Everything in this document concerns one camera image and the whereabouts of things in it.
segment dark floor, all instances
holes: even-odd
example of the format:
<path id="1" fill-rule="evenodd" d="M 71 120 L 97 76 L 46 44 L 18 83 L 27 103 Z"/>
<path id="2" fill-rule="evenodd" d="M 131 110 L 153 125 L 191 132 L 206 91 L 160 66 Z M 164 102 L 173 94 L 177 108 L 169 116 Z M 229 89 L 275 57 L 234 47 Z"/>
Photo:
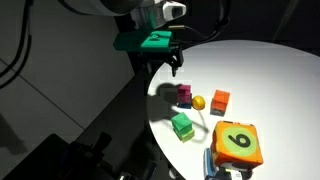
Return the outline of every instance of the dark floor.
<path id="1" fill-rule="evenodd" d="M 149 160 L 157 162 L 155 180 L 170 179 L 168 163 L 148 127 L 145 85 L 148 73 L 139 72 L 107 108 L 77 139 L 95 143 L 101 132 L 110 134 L 112 141 L 105 149 L 104 160 L 117 174 L 121 171 L 142 176 Z"/>

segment orange cube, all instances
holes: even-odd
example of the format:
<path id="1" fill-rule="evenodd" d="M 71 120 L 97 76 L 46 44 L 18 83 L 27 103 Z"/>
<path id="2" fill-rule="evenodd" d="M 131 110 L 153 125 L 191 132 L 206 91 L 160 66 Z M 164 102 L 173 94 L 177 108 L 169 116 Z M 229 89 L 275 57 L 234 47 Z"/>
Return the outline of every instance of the orange cube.
<path id="1" fill-rule="evenodd" d="M 216 90 L 211 101 L 211 115 L 224 116 L 227 110 L 230 93 Z"/>
<path id="2" fill-rule="evenodd" d="M 256 128 L 251 124 L 219 121 L 213 132 L 211 151 L 218 167 L 250 171 L 263 164 Z"/>

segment yellow ball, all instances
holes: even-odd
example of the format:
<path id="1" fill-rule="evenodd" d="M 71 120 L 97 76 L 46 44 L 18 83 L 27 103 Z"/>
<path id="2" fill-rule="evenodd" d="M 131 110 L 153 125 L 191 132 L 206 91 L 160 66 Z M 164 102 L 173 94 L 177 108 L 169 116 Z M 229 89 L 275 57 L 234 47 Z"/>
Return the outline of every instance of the yellow ball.
<path id="1" fill-rule="evenodd" d="M 202 110 L 206 106 L 206 102 L 204 101 L 203 97 L 195 96 L 192 99 L 192 107 L 196 110 Z"/>

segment black cable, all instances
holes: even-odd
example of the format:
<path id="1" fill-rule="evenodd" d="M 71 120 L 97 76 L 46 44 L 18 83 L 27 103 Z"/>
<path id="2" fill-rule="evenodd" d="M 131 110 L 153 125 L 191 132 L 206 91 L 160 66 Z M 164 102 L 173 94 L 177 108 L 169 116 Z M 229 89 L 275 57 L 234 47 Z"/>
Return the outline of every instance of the black cable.
<path id="1" fill-rule="evenodd" d="M 196 29 L 194 29 L 194 28 L 192 28 L 192 27 L 190 27 L 190 26 L 184 25 L 184 27 L 185 27 L 186 29 L 189 29 L 189 30 L 195 32 L 198 36 L 200 36 L 200 37 L 202 37 L 202 38 L 205 38 L 205 39 L 209 38 L 208 35 L 205 35 L 205 34 L 203 34 L 202 32 L 200 32 L 200 31 L 198 31 L 198 30 L 196 30 Z"/>
<path id="2" fill-rule="evenodd" d="M 0 73 L 0 78 L 2 78 L 4 75 L 6 75 L 14 67 L 14 65 L 17 64 L 17 62 L 19 61 L 19 59 L 21 57 L 21 53 L 22 53 L 22 50 L 24 47 L 24 42 L 26 39 L 29 12 L 30 12 L 30 6 L 32 5 L 32 2 L 33 2 L 32 0 L 26 0 L 26 2 L 25 2 L 18 50 L 17 50 L 17 53 L 16 53 L 13 61 Z"/>
<path id="3" fill-rule="evenodd" d="M 190 29 L 194 32 L 196 32 L 198 35 L 203 36 L 204 39 L 196 40 L 196 41 L 182 41 L 182 40 L 175 40 L 176 42 L 182 44 L 182 45 L 188 45 L 190 46 L 196 46 L 200 45 L 203 43 L 210 42 L 217 38 L 223 31 L 224 27 L 229 24 L 230 18 L 229 18 L 229 13 L 231 9 L 231 0 L 225 0 L 225 5 L 223 4 L 223 0 L 220 0 L 220 17 L 218 18 L 215 26 L 214 26 L 214 31 L 210 34 L 210 36 L 206 36 L 199 31 L 195 29 Z"/>
<path id="4" fill-rule="evenodd" d="M 25 7 L 24 7 L 24 13 L 23 13 L 22 32 L 21 32 L 21 38 L 23 38 L 23 39 L 20 39 L 19 49 L 17 51 L 17 52 L 21 51 L 21 52 L 19 52 L 20 55 L 19 55 L 19 53 L 17 53 L 17 55 L 20 57 L 21 53 L 22 53 L 22 50 L 23 50 L 23 46 L 24 46 L 25 36 L 26 36 L 26 34 L 28 32 L 27 48 L 26 48 L 26 52 L 24 54 L 23 60 L 22 60 L 22 62 L 20 64 L 18 70 L 14 73 L 14 75 L 11 78 L 9 78 L 6 82 L 4 82 L 3 84 L 0 85 L 0 89 L 8 86 L 12 81 L 14 81 L 19 76 L 19 74 L 23 70 L 23 68 L 26 65 L 27 60 L 29 58 L 29 54 L 30 54 L 30 50 L 31 50 L 31 44 L 32 44 L 32 35 L 30 33 L 30 7 L 32 5 L 33 5 L 33 0 L 26 0 Z M 7 71 L 7 72 L 4 73 L 4 75 L 7 74 L 13 68 L 13 66 L 18 62 L 18 60 L 19 60 L 19 58 L 17 58 L 17 59 L 15 58 L 14 61 L 7 66 L 7 68 L 5 69 L 5 71 Z"/>
<path id="5" fill-rule="evenodd" d="M 68 9 L 70 12 L 73 12 L 75 14 L 78 15 L 84 15 L 84 16 L 90 16 L 91 14 L 86 14 L 86 13 L 82 13 L 80 11 L 77 11 L 76 9 L 72 8 L 71 6 L 69 6 L 69 4 L 67 4 L 64 0 L 58 0 L 58 2 L 66 9 Z"/>
<path id="6" fill-rule="evenodd" d="M 19 74 L 21 73 L 22 69 L 24 68 L 24 66 L 27 63 L 27 60 L 28 60 L 28 57 L 29 57 L 29 54 L 30 54 L 31 44 L 32 44 L 32 36 L 29 35 L 28 36 L 28 44 L 27 44 L 26 53 L 24 55 L 23 61 L 22 61 L 21 65 L 20 65 L 19 69 L 15 72 L 15 74 L 10 79 L 8 79 L 5 83 L 0 85 L 0 89 L 8 86 L 13 80 L 15 80 L 19 76 Z"/>

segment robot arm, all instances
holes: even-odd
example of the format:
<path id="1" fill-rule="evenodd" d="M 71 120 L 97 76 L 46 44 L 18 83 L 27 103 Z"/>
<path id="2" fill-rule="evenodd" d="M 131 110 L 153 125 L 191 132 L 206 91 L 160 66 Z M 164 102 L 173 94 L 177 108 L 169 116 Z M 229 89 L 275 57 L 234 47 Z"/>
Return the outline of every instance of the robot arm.
<path id="1" fill-rule="evenodd" d="M 130 14 L 136 29 L 156 29 L 186 14 L 184 4 L 166 0 L 59 0 L 81 15 L 122 16 Z"/>
<path id="2" fill-rule="evenodd" d="M 182 46 L 188 47 L 210 42 L 229 23 L 231 0 L 220 0 L 220 17 L 215 31 L 205 36 L 195 29 L 183 25 L 170 26 L 164 31 L 155 31 L 167 22 L 182 17 L 187 12 L 184 4 L 168 0 L 58 0 L 72 12 L 81 15 L 121 16 L 130 14 L 136 31 L 119 33 L 114 47 L 118 51 L 140 52 L 147 61 L 163 61 L 172 67 L 172 75 L 183 64 Z M 174 40 L 172 31 L 189 29 L 202 36 L 197 41 Z"/>

